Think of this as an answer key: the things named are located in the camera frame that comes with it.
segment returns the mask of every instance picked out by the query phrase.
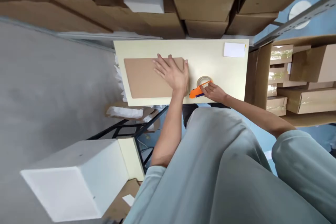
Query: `orange tape dispenser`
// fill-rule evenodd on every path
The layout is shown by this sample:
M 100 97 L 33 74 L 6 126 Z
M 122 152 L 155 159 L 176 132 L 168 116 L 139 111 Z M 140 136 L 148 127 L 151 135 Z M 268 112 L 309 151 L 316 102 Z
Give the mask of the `orange tape dispenser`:
M 208 79 L 209 81 L 204 82 L 204 83 L 201 84 L 201 81 L 204 81 L 204 80 L 206 80 L 206 79 Z M 209 76 L 202 76 L 201 78 L 199 78 L 199 79 L 197 80 L 197 83 L 196 83 L 197 88 L 193 89 L 193 90 L 190 92 L 190 94 L 189 94 L 189 98 L 196 98 L 196 97 L 203 96 L 204 94 L 203 94 L 203 92 L 202 92 L 202 90 L 201 90 L 201 86 L 206 85 L 206 84 L 208 84 L 209 82 L 212 82 L 212 79 L 211 79 Z

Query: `hand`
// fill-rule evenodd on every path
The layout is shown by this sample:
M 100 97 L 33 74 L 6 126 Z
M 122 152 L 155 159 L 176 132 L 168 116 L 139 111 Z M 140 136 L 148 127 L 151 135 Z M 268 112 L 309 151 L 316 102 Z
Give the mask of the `hand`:
M 155 64 L 154 71 L 169 84 L 173 92 L 182 93 L 183 96 L 186 96 L 189 85 L 188 60 L 185 60 L 183 71 L 180 71 L 173 57 L 169 55 L 168 58 L 167 64 L 161 55 L 157 54 L 157 59 L 153 59 L 153 63 Z
M 224 104 L 227 94 L 216 84 L 209 82 L 208 86 L 201 86 L 201 90 L 205 97 L 213 100 L 214 102 Z

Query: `packing tape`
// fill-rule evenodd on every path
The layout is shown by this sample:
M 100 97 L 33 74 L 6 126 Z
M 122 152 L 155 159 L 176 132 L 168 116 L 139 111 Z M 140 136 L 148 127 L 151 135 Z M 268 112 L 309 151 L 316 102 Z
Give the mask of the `packing tape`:
M 197 82 L 196 82 L 196 86 L 199 86 L 199 85 L 201 85 L 201 84 L 203 84 L 203 83 L 205 83 L 205 82 L 208 82 L 208 81 L 212 81 L 212 79 L 209 77 L 209 76 L 202 76 L 202 77 L 200 77 L 198 80 L 197 80 Z

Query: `sleeve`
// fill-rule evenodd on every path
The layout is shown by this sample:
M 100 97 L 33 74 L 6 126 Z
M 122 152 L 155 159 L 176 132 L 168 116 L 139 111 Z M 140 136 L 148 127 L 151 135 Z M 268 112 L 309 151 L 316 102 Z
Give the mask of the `sleeve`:
M 300 130 L 281 134 L 272 158 L 278 177 L 336 223 L 336 159 Z
M 148 168 L 131 210 L 123 222 L 124 224 L 140 222 L 165 171 L 166 168 L 163 166 L 151 166 Z

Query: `white sticker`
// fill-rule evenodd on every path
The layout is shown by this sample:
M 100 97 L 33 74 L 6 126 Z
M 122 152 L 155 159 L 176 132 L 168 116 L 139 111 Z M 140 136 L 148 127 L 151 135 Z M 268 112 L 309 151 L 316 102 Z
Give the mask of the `white sticker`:
M 131 206 L 133 206 L 133 203 L 134 203 L 135 199 L 131 194 L 128 194 L 128 195 L 123 197 L 123 200 L 131 207 Z
M 266 157 L 267 160 L 272 159 L 272 151 L 271 150 L 269 150 L 267 152 L 264 152 L 264 154 L 265 154 L 265 157 Z
M 292 63 L 288 63 L 288 65 L 287 65 L 287 72 L 288 72 L 288 74 L 291 74 L 290 73 L 291 70 L 292 70 Z
M 224 57 L 244 58 L 245 44 L 224 43 Z

